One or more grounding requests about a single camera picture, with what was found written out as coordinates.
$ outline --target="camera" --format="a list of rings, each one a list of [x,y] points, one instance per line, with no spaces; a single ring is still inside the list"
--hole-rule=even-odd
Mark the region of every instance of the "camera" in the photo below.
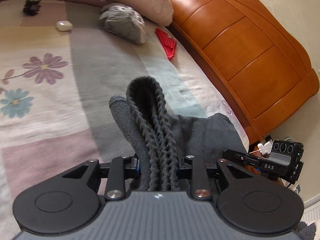
[[[251,154],[244,154],[233,150],[225,150],[223,157],[238,165],[250,165],[259,171],[266,172],[270,177],[275,176],[286,180],[289,183],[296,183],[298,180],[303,162],[303,144],[299,142],[288,142],[275,140],[272,144],[268,158],[258,157]]]

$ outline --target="patchwork patterned bedding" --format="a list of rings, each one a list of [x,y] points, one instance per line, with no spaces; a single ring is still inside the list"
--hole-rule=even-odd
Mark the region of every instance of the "patchwork patterned bedding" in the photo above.
[[[11,206],[21,191],[87,159],[133,155],[108,101],[125,96],[137,76],[157,79],[171,113],[228,116],[248,149],[234,113],[181,44],[168,61],[154,33],[159,26],[147,21],[147,42],[134,45],[100,29],[99,7],[42,0],[39,14],[27,17],[24,3],[0,3],[2,240],[19,231]],[[58,32],[60,20],[73,30]]]

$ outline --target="red object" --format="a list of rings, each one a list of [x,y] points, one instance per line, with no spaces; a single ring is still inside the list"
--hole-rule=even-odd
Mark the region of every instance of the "red object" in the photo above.
[[[173,38],[169,38],[168,34],[159,28],[156,28],[156,35],[164,48],[168,60],[172,60],[176,52],[177,42]]]

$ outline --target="orange wooden headboard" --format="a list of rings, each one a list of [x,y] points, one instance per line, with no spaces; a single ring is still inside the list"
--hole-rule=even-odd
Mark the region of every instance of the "orange wooden headboard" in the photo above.
[[[319,90],[309,56],[259,0],[171,0],[169,30],[220,91],[250,143]]]

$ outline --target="white charger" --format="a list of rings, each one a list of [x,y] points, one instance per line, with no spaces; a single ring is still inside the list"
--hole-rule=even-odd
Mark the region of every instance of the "white charger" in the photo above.
[[[59,21],[56,23],[56,28],[60,32],[67,32],[72,30],[73,25],[71,22],[68,21]]]

